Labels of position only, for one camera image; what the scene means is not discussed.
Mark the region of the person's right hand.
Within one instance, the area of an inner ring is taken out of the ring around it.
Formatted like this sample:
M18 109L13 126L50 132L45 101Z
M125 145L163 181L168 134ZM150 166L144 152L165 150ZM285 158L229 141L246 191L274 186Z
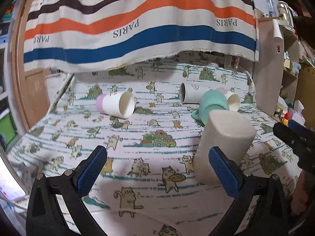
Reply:
M314 175L301 171L294 193L292 194L291 209L294 215L299 215L307 209L307 202L314 187Z

